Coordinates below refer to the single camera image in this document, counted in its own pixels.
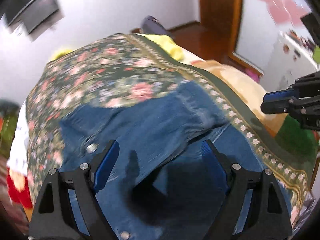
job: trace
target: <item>wooden baseboard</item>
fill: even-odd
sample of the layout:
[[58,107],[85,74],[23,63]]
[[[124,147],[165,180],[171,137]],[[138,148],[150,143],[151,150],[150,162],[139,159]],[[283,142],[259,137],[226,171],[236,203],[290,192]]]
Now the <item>wooden baseboard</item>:
[[244,62],[243,60],[239,59],[233,53],[228,53],[228,57],[237,62],[244,68],[250,69],[253,73],[257,74],[259,77],[262,76],[262,73],[256,70],[254,67],[250,66],[248,63]]
[[181,29],[183,29],[183,28],[190,27],[190,26],[192,26],[192,25],[200,25],[200,22],[198,22],[198,21],[187,22],[187,23],[178,25],[178,26],[176,26],[176,27],[173,27],[173,28],[169,29],[168,31],[169,31],[169,32],[175,32],[175,31],[181,30]]
[[142,30],[140,28],[135,28],[135,29],[132,29],[130,33],[142,33]]
[[313,173],[312,173],[312,177],[311,177],[310,189],[312,189],[313,184],[316,180],[316,176],[317,176],[318,169],[319,169],[319,163],[320,163],[320,158],[317,158],[316,165],[315,165],[315,168],[313,169]]

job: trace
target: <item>bed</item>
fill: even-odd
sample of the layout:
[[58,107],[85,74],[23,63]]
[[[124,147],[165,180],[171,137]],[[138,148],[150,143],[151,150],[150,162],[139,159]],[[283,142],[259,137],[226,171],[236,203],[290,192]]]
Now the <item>bed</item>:
[[[104,107],[132,106],[141,100],[165,96],[179,82],[193,80],[211,96],[248,140],[257,157],[290,193],[291,222],[295,224],[304,200],[310,194],[310,178],[316,161],[314,147],[308,155],[281,147],[273,133],[279,132],[279,124],[284,122],[286,115],[266,117],[260,112],[259,100],[262,98],[248,101],[252,93],[245,95],[239,88],[241,84],[251,82],[248,76],[215,61],[205,62],[181,49],[184,57],[177,62],[146,37],[114,34],[47,64],[26,100],[26,108],[20,111],[18,122],[24,136],[15,137],[9,163],[12,167],[17,163],[15,159],[21,163],[19,169],[28,177],[33,204],[49,169],[59,168],[63,162],[64,144],[59,130],[62,116],[83,103]],[[242,83],[237,85],[232,82],[236,75],[244,75]],[[70,85],[59,86],[67,81]],[[101,90],[103,86],[110,89]],[[258,98],[264,91],[254,81],[248,89],[259,91]],[[28,146],[24,151],[26,136]]]

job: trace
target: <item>white wall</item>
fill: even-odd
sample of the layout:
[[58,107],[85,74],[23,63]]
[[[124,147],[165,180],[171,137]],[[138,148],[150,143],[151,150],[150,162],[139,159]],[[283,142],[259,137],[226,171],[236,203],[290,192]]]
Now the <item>white wall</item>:
[[77,49],[113,33],[129,33],[147,15],[165,28],[196,20],[197,0],[57,0],[63,18],[35,41],[0,20],[0,98],[21,104],[53,52]]
[[[310,11],[304,0],[294,1]],[[295,27],[291,23],[276,25],[264,1],[244,0],[236,53],[264,70],[268,65],[279,31],[287,32],[290,29],[295,30],[299,36],[309,37],[312,40],[304,26]]]
[[316,198],[316,200],[320,199],[320,169],[317,171],[315,182],[313,183],[311,192],[313,193],[313,196]]

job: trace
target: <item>wooden door frame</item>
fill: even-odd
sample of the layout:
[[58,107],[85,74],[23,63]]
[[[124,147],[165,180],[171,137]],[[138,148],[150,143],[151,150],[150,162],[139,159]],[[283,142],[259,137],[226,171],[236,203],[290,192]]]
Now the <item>wooden door frame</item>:
[[233,19],[232,19],[232,27],[231,27],[231,36],[228,47],[228,57],[240,64],[241,66],[250,69],[252,72],[256,73],[258,76],[262,76],[263,74],[258,71],[256,68],[252,67],[247,62],[243,61],[239,57],[235,55],[236,45],[238,41],[238,35],[240,31],[240,23],[241,23],[241,15],[242,15],[242,4],[243,0],[234,0],[233,7]]

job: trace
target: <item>denim fabric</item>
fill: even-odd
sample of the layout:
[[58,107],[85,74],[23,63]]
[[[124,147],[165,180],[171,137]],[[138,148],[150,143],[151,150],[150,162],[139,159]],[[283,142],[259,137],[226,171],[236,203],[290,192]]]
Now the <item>denim fabric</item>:
[[[231,161],[261,171],[247,140],[229,124],[211,98],[194,82],[163,98],[129,108],[78,107],[61,122],[65,143],[60,171],[90,162],[110,139],[120,155],[98,203],[115,231],[129,239],[202,239],[224,198],[202,161],[201,142],[210,139]],[[89,154],[87,146],[98,148]],[[80,231],[88,233],[74,191],[70,199]],[[243,228],[247,194],[235,232]]]

